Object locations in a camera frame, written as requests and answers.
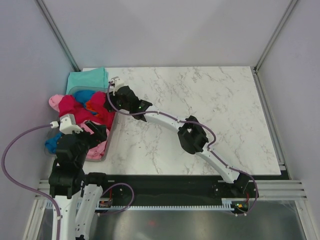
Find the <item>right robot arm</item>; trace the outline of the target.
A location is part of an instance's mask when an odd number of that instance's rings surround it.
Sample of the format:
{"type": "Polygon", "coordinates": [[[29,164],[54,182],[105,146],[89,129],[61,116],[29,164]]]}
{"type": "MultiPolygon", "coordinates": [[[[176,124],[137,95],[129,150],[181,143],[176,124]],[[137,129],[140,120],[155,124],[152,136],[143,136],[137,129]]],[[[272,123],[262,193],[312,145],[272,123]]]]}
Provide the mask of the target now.
{"type": "Polygon", "coordinates": [[[110,112],[131,116],[138,121],[153,123],[169,129],[177,134],[181,148],[191,154],[197,155],[213,167],[222,179],[229,184],[229,191],[235,197],[242,196],[247,191],[250,176],[232,166],[216,152],[209,142],[206,132],[210,132],[213,139],[216,135],[194,116],[181,118],[166,113],[152,103],[139,99],[129,86],[108,88],[106,92],[105,107],[110,112]]]}

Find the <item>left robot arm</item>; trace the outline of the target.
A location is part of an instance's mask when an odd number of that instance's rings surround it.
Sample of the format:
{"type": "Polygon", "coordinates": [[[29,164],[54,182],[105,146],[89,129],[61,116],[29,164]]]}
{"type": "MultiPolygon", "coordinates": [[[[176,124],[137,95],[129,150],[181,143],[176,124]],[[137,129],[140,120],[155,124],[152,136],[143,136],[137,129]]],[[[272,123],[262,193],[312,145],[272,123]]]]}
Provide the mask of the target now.
{"type": "Polygon", "coordinates": [[[85,174],[83,170],[89,150],[107,140],[107,128],[90,120],[85,125],[89,132],[69,117],[53,123],[62,133],[48,179],[49,194],[57,204],[54,217],[57,232],[52,235],[53,239],[89,239],[98,201],[110,191],[106,174],[85,174]]]}

